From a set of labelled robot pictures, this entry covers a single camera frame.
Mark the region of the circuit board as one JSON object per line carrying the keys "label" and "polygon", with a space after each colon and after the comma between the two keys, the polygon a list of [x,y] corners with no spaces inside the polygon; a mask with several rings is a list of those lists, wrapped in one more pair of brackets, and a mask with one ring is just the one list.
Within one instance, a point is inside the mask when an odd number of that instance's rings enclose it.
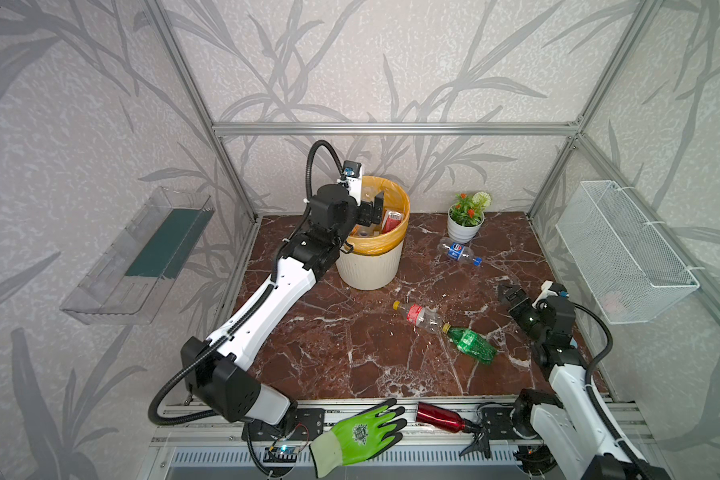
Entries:
{"label": "circuit board", "polygon": [[264,464],[295,464],[303,450],[303,445],[272,445],[264,449],[262,461]]}
{"label": "circuit board", "polygon": [[519,468],[530,478],[542,477],[557,467],[557,462],[546,445],[520,446],[514,453]]}

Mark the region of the clear acrylic wall shelf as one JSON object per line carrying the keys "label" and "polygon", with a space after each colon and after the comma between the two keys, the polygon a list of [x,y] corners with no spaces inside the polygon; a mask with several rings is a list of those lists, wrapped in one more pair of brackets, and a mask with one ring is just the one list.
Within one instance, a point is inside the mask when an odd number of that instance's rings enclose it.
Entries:
{"label": "clear acrylic wall shelf", "polygon": [[148,325],[215,213],[206,193],[157,187],[60,310],[85,325]]}

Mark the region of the white ribbed trash bin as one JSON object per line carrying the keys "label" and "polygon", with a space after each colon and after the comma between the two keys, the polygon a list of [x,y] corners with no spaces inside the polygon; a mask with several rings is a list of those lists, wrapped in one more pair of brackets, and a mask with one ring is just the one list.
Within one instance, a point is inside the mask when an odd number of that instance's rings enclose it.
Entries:
{"label": "white ribbed trash bin", "polygon": [[357,290],[378,290],[397,275],[404,242],[376,256],[341,254],[336,262],[340,278]]}

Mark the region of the blue label bottle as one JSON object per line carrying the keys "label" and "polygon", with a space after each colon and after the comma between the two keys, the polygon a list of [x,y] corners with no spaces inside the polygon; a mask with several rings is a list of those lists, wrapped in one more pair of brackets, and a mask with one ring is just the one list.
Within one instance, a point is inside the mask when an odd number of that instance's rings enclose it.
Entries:
{"label": "blue label bottle", "polygon": [[440,240],[437,249],[441,254],[456,262],[474,266],[482,265],[482,259],[470,247],[448,237]]}

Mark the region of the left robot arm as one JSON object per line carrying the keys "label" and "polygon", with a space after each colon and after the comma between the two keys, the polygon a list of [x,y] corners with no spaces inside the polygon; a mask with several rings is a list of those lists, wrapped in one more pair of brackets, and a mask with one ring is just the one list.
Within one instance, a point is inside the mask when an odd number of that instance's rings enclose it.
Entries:
{"label": "left robot arm", "polygon": [[[181,349],[182,368],[156,393],[148,419],[157,426],[181,425],[213,416],[230,423],[259,421],[281,434],[294,430],[296,401],[264,385],[248,370],[259,350],[292,306],[336,263],[358,225],[381,222],[384,195],[372,201],[351,194],[349,183],[320,187],[276,251],[266,281],[246,303],[206,339],[190,338]],[[165,417],[158,411],[178,384],[206,404],[204,411]]]}

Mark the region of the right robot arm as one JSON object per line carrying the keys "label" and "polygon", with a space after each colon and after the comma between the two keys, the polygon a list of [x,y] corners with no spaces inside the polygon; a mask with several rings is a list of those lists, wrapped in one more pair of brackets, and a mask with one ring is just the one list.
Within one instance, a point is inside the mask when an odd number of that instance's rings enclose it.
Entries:
{"label": "right robot arm", "polygon": [[[650,464],[628,439],[597,389],[595,371],[613,348],[606,323],[572,301],[558,282],[544,282],[535,300],[518,285],[502,284],[497,295],[531,341],[533,361],[553,390],[521,392],[513,407],[516,432],[541,438],[568,479],[668,479],[667,471]],[[606,337],[605,347],[589,361],[573,344],[579,312]]]}

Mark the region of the yellow red label bottle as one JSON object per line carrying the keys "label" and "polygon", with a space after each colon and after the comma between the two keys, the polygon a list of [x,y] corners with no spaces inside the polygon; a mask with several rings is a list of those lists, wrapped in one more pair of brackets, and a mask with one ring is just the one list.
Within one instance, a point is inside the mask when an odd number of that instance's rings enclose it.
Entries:
{"label": "yellow red label bottle", "polygon": [[387,210],[381,223],[381,233],[387,234],[395,230],[404,220],[404,215],[395,210]]}

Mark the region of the right circuit board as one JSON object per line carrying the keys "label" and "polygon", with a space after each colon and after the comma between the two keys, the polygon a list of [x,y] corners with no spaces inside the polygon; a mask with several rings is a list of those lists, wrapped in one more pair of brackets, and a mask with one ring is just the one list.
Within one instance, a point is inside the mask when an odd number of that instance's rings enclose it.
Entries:
{"label": "right circuit board", "polygon": [[542,477],[557,467],[557,462],[546,445],[520,446],[514,453],[519,468],[530,478]]}

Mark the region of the left circuit board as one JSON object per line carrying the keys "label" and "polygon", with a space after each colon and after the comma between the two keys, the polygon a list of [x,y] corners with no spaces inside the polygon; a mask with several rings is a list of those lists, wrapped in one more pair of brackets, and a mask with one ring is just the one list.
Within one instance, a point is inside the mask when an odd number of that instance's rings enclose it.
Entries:
{"label": "left circuit board", "polygon": [[295,464],[303,450],[303,445],[272,445],[264,449],[262,461],[264,464]]}

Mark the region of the red spray bottle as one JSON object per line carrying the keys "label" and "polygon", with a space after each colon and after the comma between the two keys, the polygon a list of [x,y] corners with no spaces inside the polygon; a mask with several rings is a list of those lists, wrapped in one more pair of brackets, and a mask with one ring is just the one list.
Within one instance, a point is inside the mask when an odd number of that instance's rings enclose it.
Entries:
{"label": "red spray bottle", "polygon": [[464,419],[457,412],[426,402],[418,403],[415,421],[450,433],[475,434],[482,431],[480,425]]}

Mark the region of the green sprite bottle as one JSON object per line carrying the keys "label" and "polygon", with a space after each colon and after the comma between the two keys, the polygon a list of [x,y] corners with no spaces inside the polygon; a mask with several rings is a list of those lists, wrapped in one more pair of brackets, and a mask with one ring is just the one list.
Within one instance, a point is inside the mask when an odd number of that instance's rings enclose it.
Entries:
{"label": "green sprite bottle", "polygon": [[485,338],[469,328],[453,327],[446,323],[442,331],[462,354],[482,364],[491,364],[498,353]]}

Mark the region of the black clamp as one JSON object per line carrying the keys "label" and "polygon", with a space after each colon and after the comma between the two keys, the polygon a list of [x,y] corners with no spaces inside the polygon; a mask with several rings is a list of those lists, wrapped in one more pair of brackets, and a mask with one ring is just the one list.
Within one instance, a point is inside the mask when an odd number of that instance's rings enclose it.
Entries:
{"label": "black clamp", "polygon": [[467,426],[463,432],[471,434],[472,441],[467,447],[459,452],[460,457],[465,457],[472,453],[479,453],[485,459],[490,460],[492,458],[488,429]]}

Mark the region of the potted artificial plant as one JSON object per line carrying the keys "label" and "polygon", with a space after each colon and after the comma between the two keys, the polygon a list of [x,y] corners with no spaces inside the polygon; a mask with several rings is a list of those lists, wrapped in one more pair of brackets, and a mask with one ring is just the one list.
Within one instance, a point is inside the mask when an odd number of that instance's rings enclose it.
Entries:
{"label": "potted artificial plant", "polygon": [[469,243],[482,226],[491,203],[492,196],[484,191],[458,194],[448,211],[448,236],[458,243]]}

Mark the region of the pink label clear bottle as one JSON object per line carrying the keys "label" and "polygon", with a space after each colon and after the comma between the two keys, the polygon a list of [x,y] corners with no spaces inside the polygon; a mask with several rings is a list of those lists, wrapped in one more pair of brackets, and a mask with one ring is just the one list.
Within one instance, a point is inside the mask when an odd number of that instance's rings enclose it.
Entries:
{"label": "pink label clear bottle", "polygon": [[434,310],[417,303],[395,301],[393,309],[415,328],[432,334],[443,332],[444,320]]}

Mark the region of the green work glove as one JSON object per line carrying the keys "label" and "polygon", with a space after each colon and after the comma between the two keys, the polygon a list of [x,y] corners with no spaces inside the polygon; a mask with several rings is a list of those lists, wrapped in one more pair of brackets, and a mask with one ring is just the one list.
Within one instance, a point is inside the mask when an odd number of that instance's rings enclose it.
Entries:
{"label": "green work glove", "polygon": [[336,423],[309,445],[317,479],[334,469],[374,459],[403,439],[405,407],[389,398]]}

